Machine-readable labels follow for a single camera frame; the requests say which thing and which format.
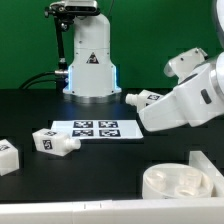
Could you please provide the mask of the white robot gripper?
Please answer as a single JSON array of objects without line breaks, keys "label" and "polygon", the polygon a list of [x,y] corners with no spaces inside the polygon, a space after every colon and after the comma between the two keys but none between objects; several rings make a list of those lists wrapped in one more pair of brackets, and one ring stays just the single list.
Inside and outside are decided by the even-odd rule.
[{"label": "white robot gripper", "polygon": [[147,131],[200,126],[224,114],[224,64],[206,63],[161,99],[139,112]]}]

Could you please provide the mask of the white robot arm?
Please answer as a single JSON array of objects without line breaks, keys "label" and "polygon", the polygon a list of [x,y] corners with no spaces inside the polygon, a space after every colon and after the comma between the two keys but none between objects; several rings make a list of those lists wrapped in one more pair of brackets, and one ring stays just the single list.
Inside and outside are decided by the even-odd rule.
[{"label": "white robot arm", "polygon": [[212,19],[219,48],[209,57],[200,48],[170,59],[164,73],[178,83],[156,102],[139,111],[147,131],[185,124],[200,126],[224,115],[224,0],[212,0]]}]

